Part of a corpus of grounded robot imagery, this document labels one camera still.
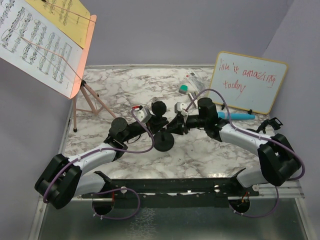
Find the black microphone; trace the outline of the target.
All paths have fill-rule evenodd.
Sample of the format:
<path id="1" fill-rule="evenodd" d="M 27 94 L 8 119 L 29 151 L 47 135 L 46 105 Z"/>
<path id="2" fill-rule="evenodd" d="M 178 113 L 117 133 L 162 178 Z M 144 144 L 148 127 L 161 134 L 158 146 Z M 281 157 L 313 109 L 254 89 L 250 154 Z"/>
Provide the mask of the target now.
<path id="1" fill-rule="evenodd" d="M 154 101 L 151 104 L 151 111 L 156 117 L 162 117 L 167 112 L 167 106 L 163 101 Z"/>

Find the blue toy microphone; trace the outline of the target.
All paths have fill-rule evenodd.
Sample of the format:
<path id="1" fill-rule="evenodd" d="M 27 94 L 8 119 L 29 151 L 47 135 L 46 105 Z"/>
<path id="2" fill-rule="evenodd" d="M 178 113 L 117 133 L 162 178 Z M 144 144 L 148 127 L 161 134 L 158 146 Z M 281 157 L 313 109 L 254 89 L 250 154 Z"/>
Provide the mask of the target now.
<path id="1" fill-rule="evenodd" d="M 255 115 L 248 113 L 230 113 L 230 118 L 227 112 L 219 111 L 218 117 L 224 120 L 231 119 L 232 121 L 245 121 L 245 120 L 254 120 L 256 118 Z"/>

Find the pink music stand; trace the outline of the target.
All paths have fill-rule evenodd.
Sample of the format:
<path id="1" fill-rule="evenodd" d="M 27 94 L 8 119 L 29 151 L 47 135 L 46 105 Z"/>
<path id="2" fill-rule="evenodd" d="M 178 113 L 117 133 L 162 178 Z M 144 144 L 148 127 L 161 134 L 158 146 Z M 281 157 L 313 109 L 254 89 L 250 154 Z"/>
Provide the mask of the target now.
<path id="1" fill-rule="evenodd" d="M 75 83 L 72 88 L 71 96 L 70 99 L 72 100 L 72 116 L 73 116 L 73 131 L 76 133 L 78 131 L 77 127 L 77 112 L 84 112 L 84 113 L 91 113 L 97 116 L 103 109 L 105 109 L 114 119 L 117 117 L 112 110 L 100 99 L 100 95 L 95 92 L 88 84 L 87 82 L 83 79 L 84 76 L 84 71 L 85 71 L 85 66 L 87 63 L 87 58 L 89 55 L 89 50 L 94 34 L 94 29 L 96 26 L 96 21 L 97 21 L 97 16 L 96 15 L 91 15 L 89 18 L 89 24 L 87 28 L 87 34 L 86 34 L 86 40 L 85 40 L 85 45 L 84 48 L 82 49 L 82 54 L 80 57 L 80 61 L 76 70 L 76 77 L 75 77 Z M 77 95 L 78 93 L 81 92 L 82 95 L 84 96 L 87 104 L 90 107 L 90 110 L 86 109 L 80 109 L 77 108 Z M 96 108 L 91 101 L 88 93 L 93 96 L 95 100 L 97 100 L 101 107 Z"/>

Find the yellow sheet music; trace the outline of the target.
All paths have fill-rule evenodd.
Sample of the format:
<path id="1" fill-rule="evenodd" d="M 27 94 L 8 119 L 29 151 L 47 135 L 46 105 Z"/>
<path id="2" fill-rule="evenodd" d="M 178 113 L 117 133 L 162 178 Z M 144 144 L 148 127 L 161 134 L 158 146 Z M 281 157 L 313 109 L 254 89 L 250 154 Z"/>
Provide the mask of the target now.
<path id="1" fill-rule="evenodd" d="M 85 47 L 91 14 L 79 0 L 28 0 L 27 3 L 77 45 Z"/>

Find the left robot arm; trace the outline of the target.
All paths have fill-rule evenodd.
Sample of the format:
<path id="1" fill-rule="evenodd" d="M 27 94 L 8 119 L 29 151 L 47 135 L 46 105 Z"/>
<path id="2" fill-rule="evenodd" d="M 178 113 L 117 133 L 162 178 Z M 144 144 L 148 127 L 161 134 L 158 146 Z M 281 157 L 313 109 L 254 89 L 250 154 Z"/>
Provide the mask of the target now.
<path id="1" fill-rule="evenodd" d="M 109 129 L 107 138 L 99 146 L 78 155 L 55 155 L 44 169 L 34 185 L 34 189 L 43 197 L 43 202 L 53 205 L 57 210 L 65 207 L 74 197 L 95 193 L 106 197 L 111 186 L 104 178 L 90 171 L 112 163 L 129 153 L 127 141 L 147 133 L 151 138 L 151 146 L 156 144 L 155 135 L 168 124 L 166 117 L 136 116 L 135 122 L 129 124 L 122 117 L 115 118 Z"/>

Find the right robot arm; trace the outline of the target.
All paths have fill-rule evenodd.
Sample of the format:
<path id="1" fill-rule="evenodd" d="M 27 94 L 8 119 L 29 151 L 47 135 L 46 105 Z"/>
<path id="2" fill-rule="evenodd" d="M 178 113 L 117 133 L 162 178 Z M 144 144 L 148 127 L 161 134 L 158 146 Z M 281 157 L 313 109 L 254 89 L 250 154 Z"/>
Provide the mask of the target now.
<path id="1" fill-rule="evenodd" d="M 198 100 L 197 106 L 198 114 L 188 115 L 186 104 L 176 103 L 176 116 L 166 130 L 171 134 L 184 135 L 191 129 L 202 128 L 211 139 L 236 145 L 256 155 L 260 166 L 240 171 L 230 182 L 229 189 L 234 195 L 242 195 L 253 185 L 279 187 L 301 168 L 301 162 L 284 135 L 260 135 L 234 127 L 218 116 L 216 105 L 208 97 Z"/>

